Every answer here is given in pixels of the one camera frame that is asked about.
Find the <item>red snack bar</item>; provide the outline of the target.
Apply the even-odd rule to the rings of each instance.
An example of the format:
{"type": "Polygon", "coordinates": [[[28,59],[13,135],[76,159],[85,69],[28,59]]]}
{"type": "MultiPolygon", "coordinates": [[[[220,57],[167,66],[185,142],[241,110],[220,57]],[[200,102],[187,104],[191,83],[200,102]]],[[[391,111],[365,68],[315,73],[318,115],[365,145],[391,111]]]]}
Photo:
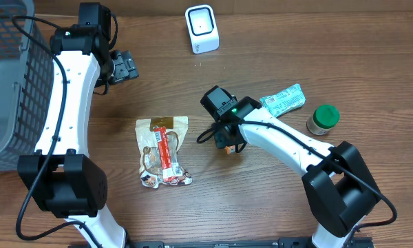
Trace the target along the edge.
{"type": "Polygon", "coordinates": [[[162,179],[171,182],[182,175],[177,159],[178,136],[173,131],[167,131],[166,127],[157,127],[153,132],[158,144],[162,179]]]}

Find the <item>teal snack packet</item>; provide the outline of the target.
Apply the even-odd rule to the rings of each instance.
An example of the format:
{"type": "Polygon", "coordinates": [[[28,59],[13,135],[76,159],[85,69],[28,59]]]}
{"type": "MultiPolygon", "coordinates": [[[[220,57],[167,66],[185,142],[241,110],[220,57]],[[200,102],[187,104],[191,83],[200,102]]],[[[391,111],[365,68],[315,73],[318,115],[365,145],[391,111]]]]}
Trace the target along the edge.
{"type": "Polygon", "coordinates": [[[306,102],[301,85],[296,83],[274,95],[263,96],[260,102],[274,117],[300,108],[306,102]]]}

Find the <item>green lid jar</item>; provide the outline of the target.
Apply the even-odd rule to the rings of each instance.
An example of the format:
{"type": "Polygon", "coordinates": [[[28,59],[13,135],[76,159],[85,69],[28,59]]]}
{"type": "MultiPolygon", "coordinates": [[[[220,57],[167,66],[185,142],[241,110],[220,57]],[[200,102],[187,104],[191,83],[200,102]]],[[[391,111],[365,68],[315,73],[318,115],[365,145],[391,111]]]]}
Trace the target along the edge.
{"type": "Polygon", "coordinates": [[[327,134],[340,119],[339,110],[333,105],[320,105],[306,121],[308,130],[318,136],[327,134]]]}

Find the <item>beige cookie bag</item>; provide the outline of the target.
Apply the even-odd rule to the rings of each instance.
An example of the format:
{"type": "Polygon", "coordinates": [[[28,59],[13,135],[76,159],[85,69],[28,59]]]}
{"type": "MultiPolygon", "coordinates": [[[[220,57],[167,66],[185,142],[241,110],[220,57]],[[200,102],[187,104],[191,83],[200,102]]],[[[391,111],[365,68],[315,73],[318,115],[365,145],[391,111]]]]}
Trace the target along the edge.
{"type": "Polygon", "coordinates": [[[186,116],[138,119],[136,140],[140,152],[138,170],[143,186],[157,189],[160,185],[190,185],[192,177],[184,169],[178,152],[189,128],[186,116]]]}

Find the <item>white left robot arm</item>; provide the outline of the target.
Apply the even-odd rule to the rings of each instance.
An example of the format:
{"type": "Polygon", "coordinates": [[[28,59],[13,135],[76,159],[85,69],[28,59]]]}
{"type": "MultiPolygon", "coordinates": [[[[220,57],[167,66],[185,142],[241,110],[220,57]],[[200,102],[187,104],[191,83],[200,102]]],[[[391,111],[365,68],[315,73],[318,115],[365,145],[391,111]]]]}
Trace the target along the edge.
{"type": "Polygon", "coordinates": [[[45,51],[54,77],[45,124],[34,151],[18,159],[26,198],[73,226],[89,247],[128,247],[129,235],[107,206],[107,177],[89,157],[89,113],[97,87],[134,79],[131,54],[115,48],[118,22],[98,2],[82,2],[78,22],[56,27],[45,51]]]}

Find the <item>orange small carton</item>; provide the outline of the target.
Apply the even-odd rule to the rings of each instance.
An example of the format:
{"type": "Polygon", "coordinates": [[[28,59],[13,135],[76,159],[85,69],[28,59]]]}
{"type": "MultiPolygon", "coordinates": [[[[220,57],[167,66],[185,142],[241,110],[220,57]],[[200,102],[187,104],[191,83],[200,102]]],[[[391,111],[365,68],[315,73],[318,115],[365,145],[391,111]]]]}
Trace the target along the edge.
{"type": "Polygon", "coordinates": [[[226,146],[225,147],[226,153],[227,154],[232,154],[232,153],[236,153],[236,146],[232,145],[232,146],[226,146]]]}

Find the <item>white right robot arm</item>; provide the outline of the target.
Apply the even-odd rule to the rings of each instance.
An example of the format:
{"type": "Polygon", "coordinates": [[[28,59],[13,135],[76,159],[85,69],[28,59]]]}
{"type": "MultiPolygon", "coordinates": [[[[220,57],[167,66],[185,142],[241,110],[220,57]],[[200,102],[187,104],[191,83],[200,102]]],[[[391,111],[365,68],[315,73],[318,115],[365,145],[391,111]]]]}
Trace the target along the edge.
{"type": "Polygon", "coordinates": [[[250,97],[238,100],[225,89],[211,88],[200,101],[213,117],[211,129],[197,142],[214,138],[219,149],[240,153],[255,145],[299,175],[308,204],[319,223],[309,247],[346,247],[361,221],[379,202],[376,182],[359,150],[308,137],[275,118],[250,97]]]}

